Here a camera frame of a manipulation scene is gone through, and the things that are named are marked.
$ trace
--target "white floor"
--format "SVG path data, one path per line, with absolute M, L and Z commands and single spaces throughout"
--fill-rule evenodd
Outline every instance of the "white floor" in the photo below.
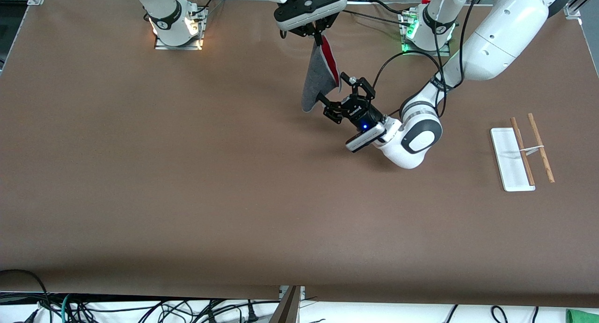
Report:
M 246 303 L 246 300 L 226 301 L 227 304 Z M 208 301 L 190 301 L 194 312 L 199 312 Z M 90 308 L 120 309 L 148 307 L 156 302 L 102 302 L 92 303 Z M 355 302 L 314 302 L 304 301 L 299 310 L 299 323 L 315 323 L 321 319 L 323 323 L 444 323 L 451 305 L 444 304 L 380 304 L 380 303 L 355 303 Z M 23 304 L 13 306 L 0 306 L 0 323 L 16 323 L 24 321 L 37 306 Z M 257 316 L 271 315 L 276 304 L 257 304 L 254 306 Z M 533 316 L 532 307 L 503 307 L 509 323 L 529 323 Z M 583 308 L 583 311 L 599 314 L 599 308 Z M 540 308 L 537 323 L 564 323 L 566 308 Z M 95 313 L 99 323 L 137 323 L 146 310 L 120 312 L 120 313 Z M 156 310 L 146 323 L 156 323 L 161 310 Z M 239 311 L 231 310 L 226 314 L 216 316 L 218 323 L 239 322 Z M 247 308 L 242 308 L 244 319 L 248 317 Z M 40 310 L 34 323 L 47 323 L 49 314 L 47 310 Z M 180 317 L 169 315 L 164 323 L 182 323 Z M 54 322 L 60 323 L 60 317 L 54 315 Z M 458 306 L 451 323 L 495 323 L 490 315 L 490 306 Z

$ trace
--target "green cloth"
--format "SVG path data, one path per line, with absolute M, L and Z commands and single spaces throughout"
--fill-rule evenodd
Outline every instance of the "green cloth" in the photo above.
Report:
M 568 309 L 565 311 L 565 321 L 567 323 L 599 323 L 599 315 Z

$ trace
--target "brown tabletop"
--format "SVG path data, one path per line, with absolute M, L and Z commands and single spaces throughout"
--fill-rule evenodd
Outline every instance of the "brown tabletop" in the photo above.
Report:
M 281 39 L 275 8 L 226 1 L 192 52 L 155 51 L 137 0 L 30 7 L 0 77 L 0 267 L 62 292 L 599 306 L 599 81 L 577 21 L 556 15 L 505 73 L 452 92 L 408 171 L 301 112 L 312 40 Z M 327 37 L 370 81 L 400 51 L 396 26 L 347 13 Z M 376 106 L 434 71 L 396 59 Z M 516 116 L 532 146 L 527 112 L 557 183 L 534 157 L 537 191 L 507 193 L 489 130 Z

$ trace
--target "wooden handle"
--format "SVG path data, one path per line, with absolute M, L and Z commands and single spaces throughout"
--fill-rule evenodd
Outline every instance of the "wooden handle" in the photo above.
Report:
M 533 127 L 534 137 L 537 138 L 537 145 L 543 145 L 541 141 L 541 135 L 539 135 L 539 129 L 537 129 L 537 123 L 534 122 L 533 114 L 528 114 L 528 120 L 530 121 L 530 126 Z M 543 166 L 545 167 L 545 172 L 547 173 L 547 178 L 550 183 L 554 183 L 554 173 L 551 171 L 551 167 L 549 165 L 549 160 L 547 159 L 547 153 L 545 152 L 544 147 L 540 147 L 539 151 L 541 152 L 541 159 L 543 159 Z
M 514 135 L 516 135 L 516 141 L 518 141 L 518 150 L 522 150 L 524 148 L 524 142 L 522 141 L 522 135 L 520 135 L 520 129 L 518 129 L 518 123 L 516 123 L 516 119 L 514 117 L 510 118 L 510 122 L 511 128 L 514 129 Z M 524 163 L 524 170 L 526 170 L 528 184 L 530 186 L 534 186 L 533 172 L 530 170 L 528 157 L 526 157 L 526 153 L 524 153 L 524 151 L 518 152 L 520 152 L 520 157 L 522 157 L 522 162 Z

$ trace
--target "white tray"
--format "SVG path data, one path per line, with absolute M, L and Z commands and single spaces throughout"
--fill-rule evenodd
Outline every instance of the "white tray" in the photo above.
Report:
M 494 127 L 490 130 L 501 182 L 505 191 L 534 191 L 528 184 L 518 142 L 511 127 Z

